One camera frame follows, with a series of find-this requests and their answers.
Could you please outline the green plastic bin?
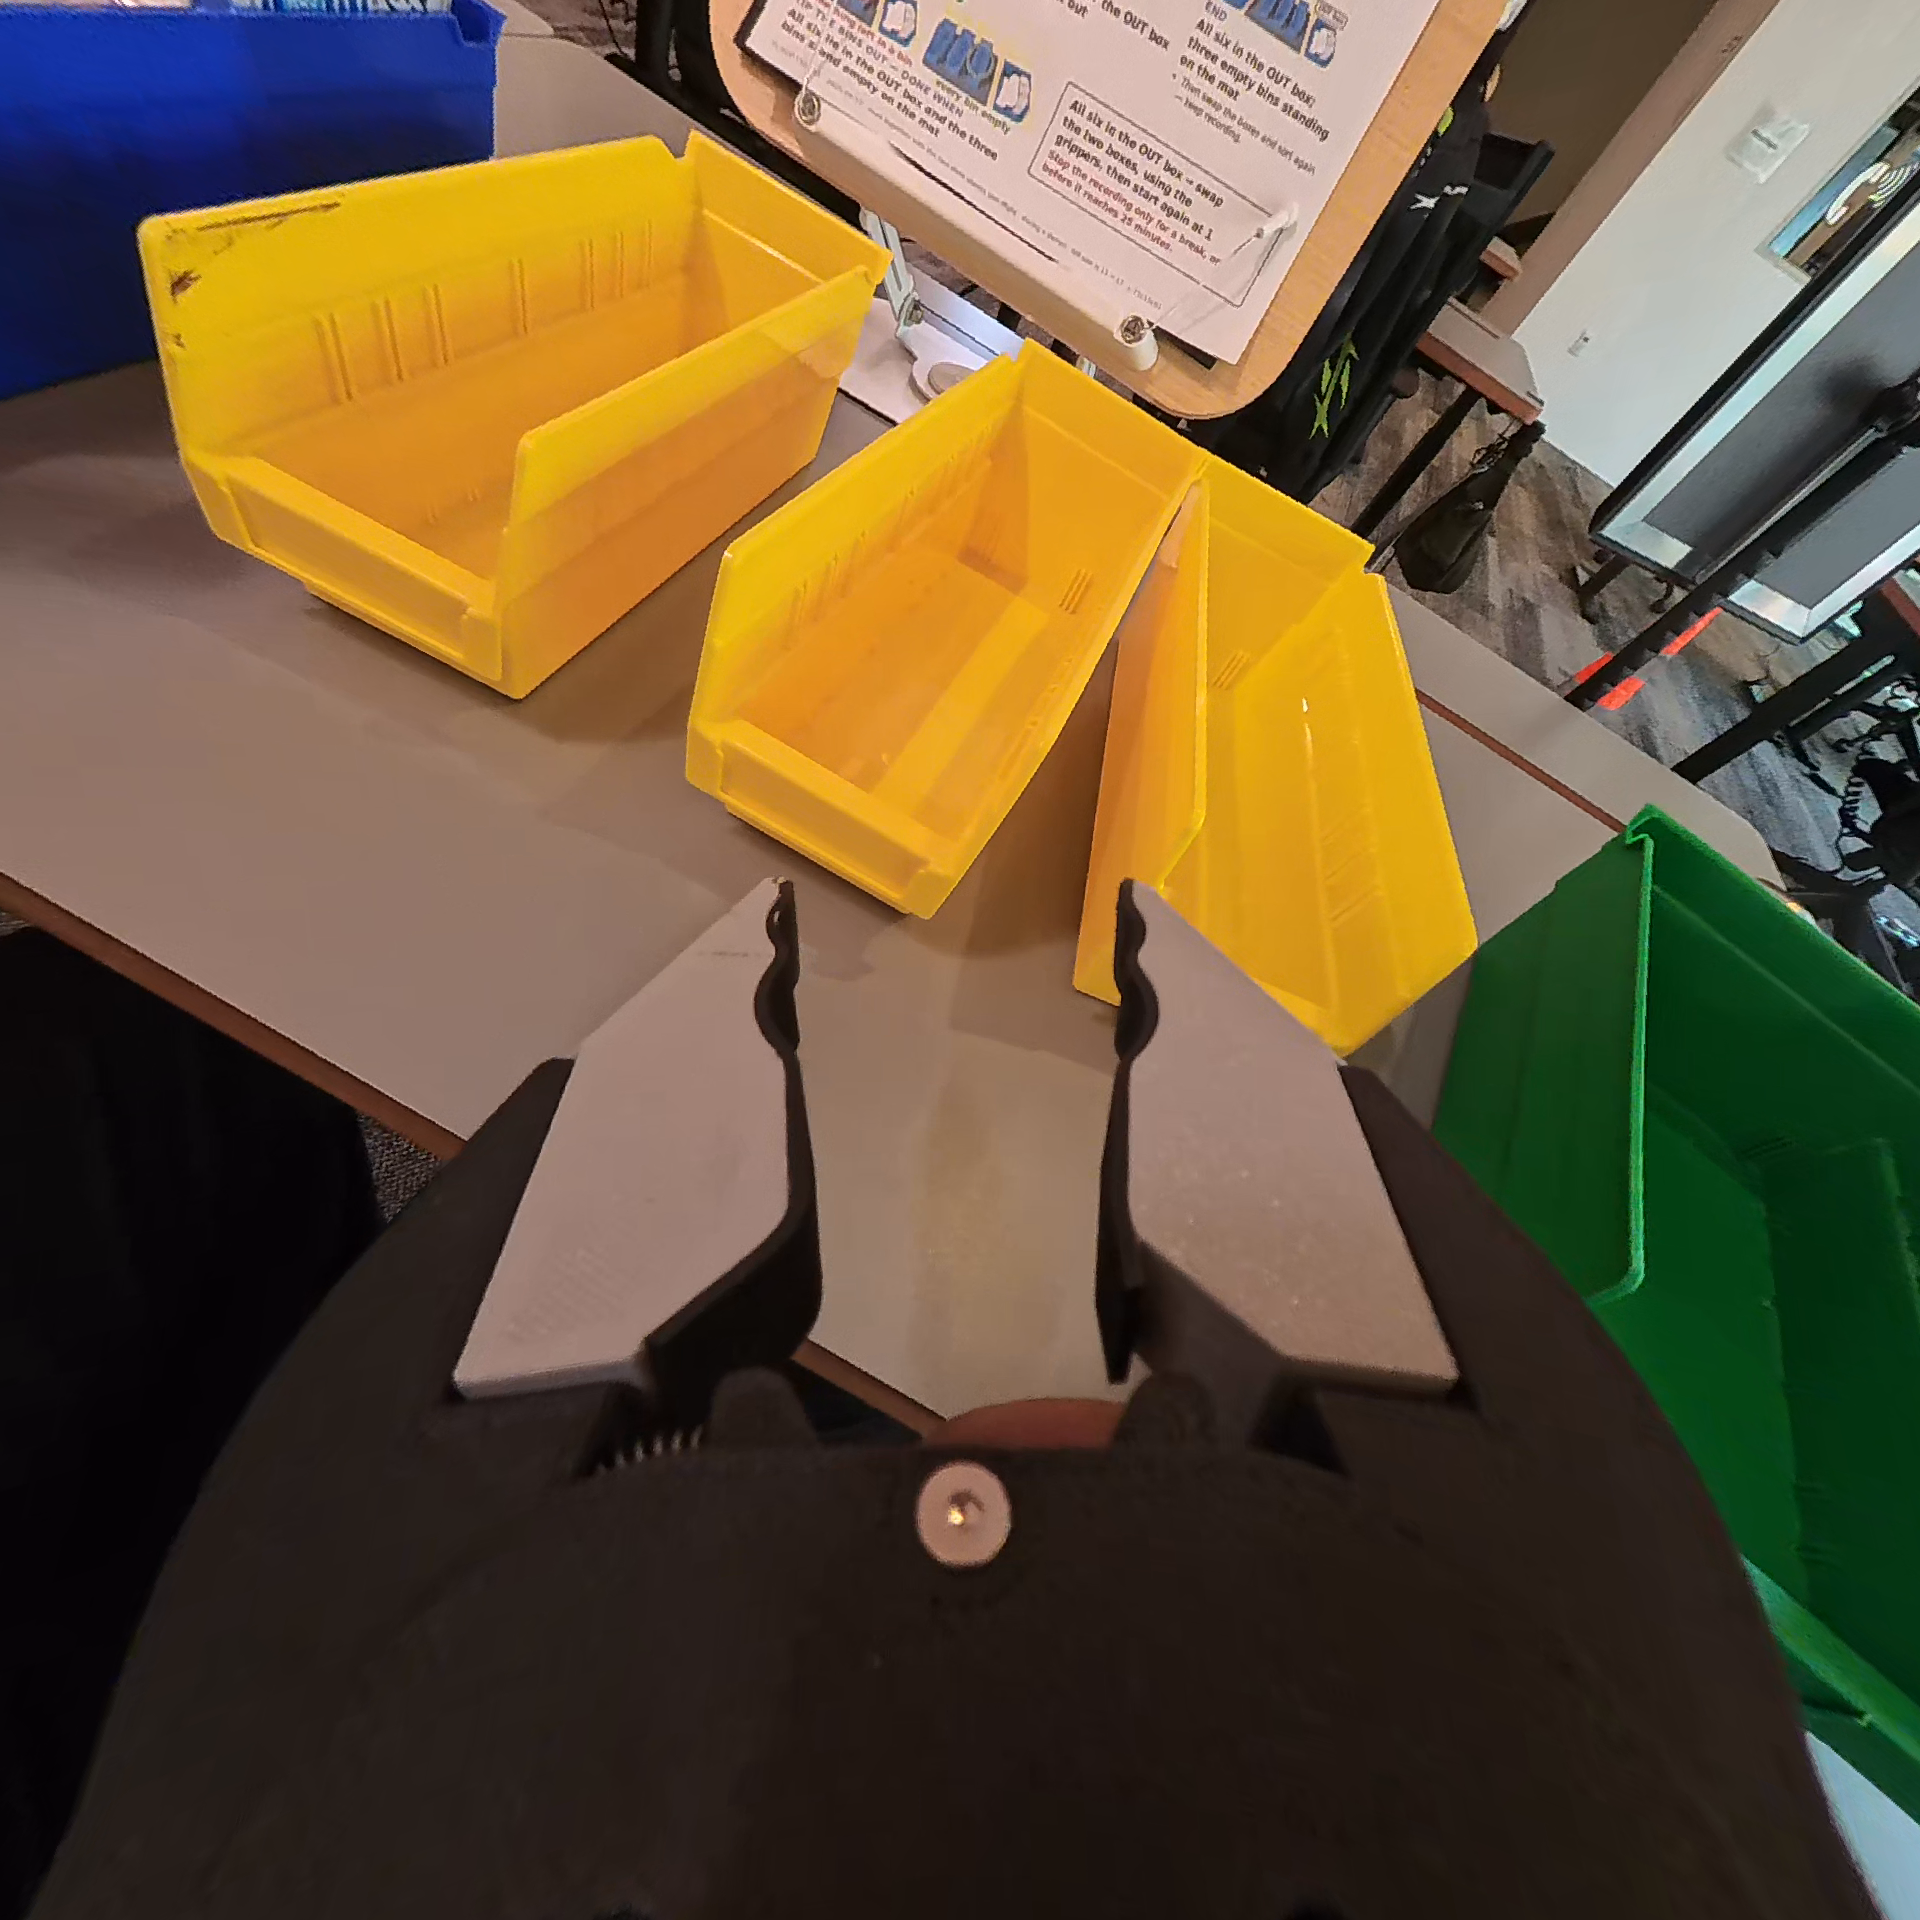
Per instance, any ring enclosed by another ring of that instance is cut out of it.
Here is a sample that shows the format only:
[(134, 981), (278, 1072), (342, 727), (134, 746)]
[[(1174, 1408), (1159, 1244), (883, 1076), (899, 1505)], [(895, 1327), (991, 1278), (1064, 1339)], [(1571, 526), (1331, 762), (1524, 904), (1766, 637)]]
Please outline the green plastic bin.
[(1434, 1135), (1708, 1486), (1816, 1735), (1917, 1764), (1917, 1002), (1646, 806), (1467, 977)]

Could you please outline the wooden background desk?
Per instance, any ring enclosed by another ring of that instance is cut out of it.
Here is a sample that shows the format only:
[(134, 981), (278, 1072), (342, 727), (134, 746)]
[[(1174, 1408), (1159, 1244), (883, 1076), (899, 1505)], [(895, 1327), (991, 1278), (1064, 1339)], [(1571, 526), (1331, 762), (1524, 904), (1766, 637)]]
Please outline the wooden background desk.
[(1434, 455), (1476, 410), (1524, 430), (1536, 430), (1543, 419), (1543, 396), (1536, 393), (1530, 361), (1518, 339), (1511, 339), (1458, 298), (1452, 298), (1424, 324), (1402, 378), (1395, 378), (1395, 391), (1414, 396), (1424, 378), (1452, 384), (1452, 396), (1407, 442), (1398, 467), (1378, 482), (1378, 489), (1359, 507), (1348, 526), (1359, 537), (1378, 537), (1378, 529), (1398, 513), (1402, 494), (1424, 477)]

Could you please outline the white board stand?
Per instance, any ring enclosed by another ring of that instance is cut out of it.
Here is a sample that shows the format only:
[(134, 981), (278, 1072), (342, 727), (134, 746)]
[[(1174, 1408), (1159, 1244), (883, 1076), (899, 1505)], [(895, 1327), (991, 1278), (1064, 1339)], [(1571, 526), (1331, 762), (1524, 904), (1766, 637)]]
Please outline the white board stand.
[(862, 209), (856, 228), (883, 245), (889, 263), (837, 393), (865, 414), (874, 430), (889, 430), (953, 393), (978, 367), (1016, 361), (1018, 328), (1000, 324), (965, 290), (918, 275), (899, 233), (883, 214)]

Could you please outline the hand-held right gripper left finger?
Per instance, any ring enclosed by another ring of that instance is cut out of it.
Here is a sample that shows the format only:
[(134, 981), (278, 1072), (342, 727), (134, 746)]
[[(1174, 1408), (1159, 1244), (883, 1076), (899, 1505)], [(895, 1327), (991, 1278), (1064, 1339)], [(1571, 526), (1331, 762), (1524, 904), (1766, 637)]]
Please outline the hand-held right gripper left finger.
[(630, 1386), (695, 1428), (793, 1359), (824, 1300), (793, 984), (793, 883), (761, 878), (581, 1043), (461, 1399)]

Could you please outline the blue plastic bin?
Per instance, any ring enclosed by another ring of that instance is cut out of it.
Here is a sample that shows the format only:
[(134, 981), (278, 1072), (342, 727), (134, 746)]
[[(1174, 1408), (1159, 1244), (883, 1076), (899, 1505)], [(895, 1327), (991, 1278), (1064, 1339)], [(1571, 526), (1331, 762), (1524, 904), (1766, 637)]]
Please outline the blue plastic bin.
[(0, 393), (152, 355), (157, 213), (484, 162), (494, 6), (5, 6)]

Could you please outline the person's dark clothing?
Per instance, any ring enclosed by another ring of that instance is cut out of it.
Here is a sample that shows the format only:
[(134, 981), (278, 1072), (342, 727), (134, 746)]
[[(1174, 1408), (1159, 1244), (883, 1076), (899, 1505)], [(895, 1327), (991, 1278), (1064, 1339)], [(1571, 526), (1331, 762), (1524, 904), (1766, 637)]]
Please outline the person's dark clothing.
[(498, 1173), (380, 1244), (353, 1110), (5, 939), (5, 1917), (403, 1913), (342, 1860), (396, 1860), (403, 1641), (510, 1513), (449, 1386)]

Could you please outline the black backpack with green marks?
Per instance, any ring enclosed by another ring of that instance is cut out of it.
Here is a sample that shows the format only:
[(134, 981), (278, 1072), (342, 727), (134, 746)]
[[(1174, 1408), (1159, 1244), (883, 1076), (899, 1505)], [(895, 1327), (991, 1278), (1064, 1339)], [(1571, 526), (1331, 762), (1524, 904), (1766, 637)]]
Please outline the black backpack with green marks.
[(1229, 459), (1298, 502), (1335, 482), (1395, 403), (1416, 339), (1471, 287), (1546, 163), (1546, 138), (1491, 133), (1483, 81), (1463, 85), (1283, 379), (1238, 419)]

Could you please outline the large yellow plastic bin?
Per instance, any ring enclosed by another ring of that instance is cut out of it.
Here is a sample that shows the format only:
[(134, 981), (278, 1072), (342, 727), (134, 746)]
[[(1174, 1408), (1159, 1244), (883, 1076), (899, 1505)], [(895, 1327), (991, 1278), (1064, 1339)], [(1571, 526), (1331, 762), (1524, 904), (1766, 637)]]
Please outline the large yellow plastic bin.
[(146, 214), (210, 531), (507, 696), (824, 440), (891, 253), (687, 133)]

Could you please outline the printed instruction sheet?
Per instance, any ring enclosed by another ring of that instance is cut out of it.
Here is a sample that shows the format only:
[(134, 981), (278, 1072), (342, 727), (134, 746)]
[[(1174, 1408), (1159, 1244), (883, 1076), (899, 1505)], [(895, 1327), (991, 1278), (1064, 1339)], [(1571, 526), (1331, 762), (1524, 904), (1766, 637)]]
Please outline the printed instruction sheet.
[(1434, 10), (787, 0), (736, 42), (1104, 336), (1235, 365)]

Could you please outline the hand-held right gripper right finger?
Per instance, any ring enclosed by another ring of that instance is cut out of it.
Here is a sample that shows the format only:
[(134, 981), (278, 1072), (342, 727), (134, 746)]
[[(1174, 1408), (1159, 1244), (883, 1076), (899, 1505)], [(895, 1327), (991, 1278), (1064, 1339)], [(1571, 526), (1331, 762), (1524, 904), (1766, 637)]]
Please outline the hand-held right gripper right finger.
[(1117, 893), (1117, 1072), (1101, 1156), (1101, 1359), (1218, 1412), (1298, 1386), (1458, 1384), (1339, 1056), (1149, 883)]

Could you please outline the rolling whiteboard with black frame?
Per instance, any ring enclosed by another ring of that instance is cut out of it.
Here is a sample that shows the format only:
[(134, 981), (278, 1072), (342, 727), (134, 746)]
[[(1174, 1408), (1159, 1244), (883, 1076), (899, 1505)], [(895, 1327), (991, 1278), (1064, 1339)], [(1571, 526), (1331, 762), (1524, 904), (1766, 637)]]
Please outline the rolling whiteboard with black frame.
[(1857, 233), (1593, 507), (1589, 543), (1678, 598), (1566, 683), (1582, 711), (1708, 613), (1804, 642), (1920, 543), (1920, 209)]

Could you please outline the wooden display board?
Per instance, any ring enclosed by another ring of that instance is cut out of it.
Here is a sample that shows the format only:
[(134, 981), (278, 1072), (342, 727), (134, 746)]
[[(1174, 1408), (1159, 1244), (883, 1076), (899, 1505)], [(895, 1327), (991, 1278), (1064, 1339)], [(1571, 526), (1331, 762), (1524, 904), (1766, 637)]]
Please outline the wooden display board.
[(782, 157), (1174, 419), (1305, 367), (1499, 6), (705, 6)]

